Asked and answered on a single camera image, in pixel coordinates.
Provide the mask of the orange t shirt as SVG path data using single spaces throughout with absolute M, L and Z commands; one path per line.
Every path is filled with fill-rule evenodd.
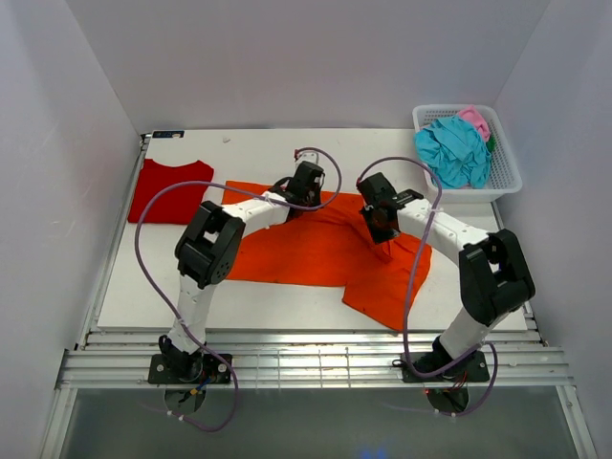
M 343 303 L 395 331 L 426 281 L 432 249 L 402 234 L 375 244 L 358 194 L 321 194 L 330 205 L 243 238 L 231 280 L 343 288 Z

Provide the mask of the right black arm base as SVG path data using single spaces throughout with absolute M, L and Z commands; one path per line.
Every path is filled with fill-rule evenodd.
M 474 351 L 459 361 L 448 360 L 442 350 L 411 353 L 411 364 L 406 354 L 394 359 L 391 365 L 401 370 L 404 383 L 486 383 L 490 380 L 485 355 Z

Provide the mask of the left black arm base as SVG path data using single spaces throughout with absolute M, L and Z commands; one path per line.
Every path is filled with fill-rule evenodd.
M 159 341 L 160 352 L 152 356 L 147 382 L 150 384 L 230 383 L 231 354 L 222 354 L 220 361 L 202 350 L 188 354 L 180 351 L 166 336 Z

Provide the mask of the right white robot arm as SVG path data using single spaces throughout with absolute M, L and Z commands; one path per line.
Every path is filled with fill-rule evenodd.
M 359 180 L 357 189 L 375 243 L 420 236 L 416 259 L 430 245 L 458 268 L 462 308 L 432 350 L 408 365 L 420 377 L 455 379 L 491 330 L 536 293 L 517 236 L 470 226 L 442 211 L 440 196 L 430 202 L 412 189 L 398 192 L 381 172 Z

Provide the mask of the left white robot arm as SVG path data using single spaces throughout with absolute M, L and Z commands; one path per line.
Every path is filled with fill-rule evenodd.
M 322 167 L 300 163 L 293 177 L 283 179 L 260 196 L 238 204 L 203 202 L 175 249 L 180 273 L 179 317 L 159 340 L 162 354 L 171 357 L 170 371 L 182 382 L 202 373 L 197 352 L 206 342 L 207 320 L 216 285 L 230 273 L 242 239 L 281 225 L 299 214 L 294 206 L 321 204 Z

